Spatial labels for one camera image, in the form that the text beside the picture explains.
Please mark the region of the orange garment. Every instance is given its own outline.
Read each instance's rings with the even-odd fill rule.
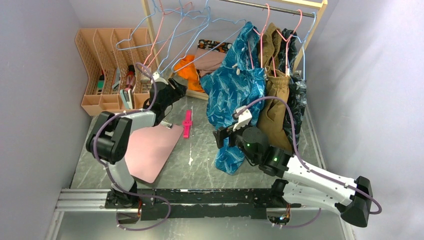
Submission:
[[[187,65],[195,59],[194,55],[187,55],[183,59],[181,59],[174,67],[174,71],[180,69],[181,67]],[[187,79],[188,81],[188,89],[196,92],[204,93],[202,86],[199,82],[199,75],[196,71],[195,64],[190,63],[183,69],[176,72],[183,79]]]

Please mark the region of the brown garment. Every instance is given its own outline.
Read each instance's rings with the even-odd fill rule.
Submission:
[[[279,65],[278,53],[280,52],[280,46],[283,39],[277,33],[281,32],[281,30],[274,25],[274,23],[270,23],[266,31],[263,33],[262,37],[262,60],[263,67],[266,67],[268,71],[271,67],[273,67],[273,56],[275,61],[275,66]],[[259,46],[257,48],[257,54],[259,59],[261,59],[261,42],[258,43]]]
[[[280,70],[274,69],[273,66],[273,56],[275,66],[278,66],[277,55],[280,51],[282,41],[281,36],[276,31],[280,31],[280,29],[273,23],[270,23],[262,37],[263,67],[267,70],[266,75],[268,77],[265,95],[278,97],[287,102],[289,98],[290,77],[286,76]],[[276,99],[266,100],[265,106],[260,112],[257,127],[268,136],[271,145],[292,151],[292,145],[283,130],[285,113],[286,106],[282,102]]]

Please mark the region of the white wall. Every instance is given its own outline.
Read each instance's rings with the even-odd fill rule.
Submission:
[[[329,169],[369,178],[383,208],[355,229],[358,240],[424,239],[423,9],[419,0],[340,1],[306,53]]]
[[[145,17],[143,12],[143,7],[141,0],[127,0],[127,1],[115,1],[115,0],[69,0],[75,9],[75,13],[81,22],[83,28],[135,28],[137,24]],[[325,16],[322,19],[322,25],[316,30],[315,36],[319,36],[322,31],[322,27],[325,25],[325,22],[328,20],[331,12],[333,11],[336,3],[339,0],[329,0],[328,8]],[[159,7],[159,0],[154,0],[156,5]],[[188,0],[182,0],[183,4],[189,2]],[[268,3],[266,0],[256,0],[250,1],[257,4]],[[163,0],[164,9],[176,9],[178,8],[179,2],[177,0]],[[205,7],[206,0],[192,0],[194,10],[202,10]],[[246,19],[251,21],[259,30],[265,25],[267,19],[267,11],[256,7],[244,6],[234,3],[228,3],[218,0],[209,0],[208,5],[211,8],[211,19],[217,18],[226,18],[233,21],[239,19]],[[286,8],[291,10],[297,10],[298,8],[293,5],[281,4],[273,1],[269,1],[271,7]],[[154,13],[153,1],[149,0],[149,6],[151,12]],[[313,12],[313,9],[300,8],[306,13]],[[152,21],[154,28],[159,29],[159,24],[161,22],[162,15],[158,12],[156,15],[152,16]],[[165,17],[163,21],[161,34],[159,35],[159,40],[166,40],[169,35],[173,32],[178,21],[180,20],[180,15],[178,13],[169,14]],[[188,17],[180,24],[176,34],[183,33],[187,30],[193,29],[199,26],[202,23],[202,19],[189,19]],[[275,25],[281,29],[288,28],[294,29],[299,22],[299,16],[291,15],[287,13],[281,13],[276,11],[271,11],[269,23],[275,23]],[[313,18],[304,17],[301,25],[298,28],[298,35],[300,38],[304,38],[308,32]],[[239,22],[234,25],[230,22],[217,21],[211,23],[208,28],[201,32],[201,34],[194,41],[193,47],[190,49],[188,54],[194,54],[196,52],[196,47],[199,39],[209,39],[222,42],[227,37],[229,37],[236,30],[240,29],[244,25],[244,22]],[[195,31],[191,34],[188,33],[181,38],[176,38],[172,41],[172,45],[169,51],[169,59],[164,61],[164,64],[161,66],[164,68],[168,65],[170,60],[174,59],[175,56],[179,56],[178,53],[186,45],[186,43],[193,36]],[[233,42],[236,39],[238,33],[234,37],[230,38],[227,42]],[[164,59],[167,56],[167,45],[163,51],[159,54],[161,59]]]
[[[87,134],[87,73],[66,0],[0,3],[0,239],[44,239]]]

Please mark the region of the metal rod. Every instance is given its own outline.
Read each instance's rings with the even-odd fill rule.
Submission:
[[[241,4],[241,5],[246,5],[246,6],[260,8],[260,9],[268,9],[268,7],[266,5],[259,5],[259,4],[251,3],[251,2],[236,1],[236,0],[220,0],[220,1],[233,3],[233,4]],[[278,8],[278,7],[273,7],[273,6],[270,6],[269,9],[272,10],[272,11],[277,11],[277,12],[282,12],[282,13],[287,13],[287,14],[294,14],[294,15],[300,15],[301,14],[298,11],[293,11],[293,10]],[[308,18],[314,18],[315,17],[312,13],[303,13],[303,12],[302,12],[302,16],[308,17]]]

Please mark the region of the pink plastic object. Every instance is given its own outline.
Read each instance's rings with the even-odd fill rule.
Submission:
[[[183,133],[183,137],[185,139],[188,139],[190,136],[190,127],[193,125],[193,121],[192,121],[192,111],[191,110],[187,110],[185,112],[185,120],[182,121],[182,125],[184,126],[184,133]]]

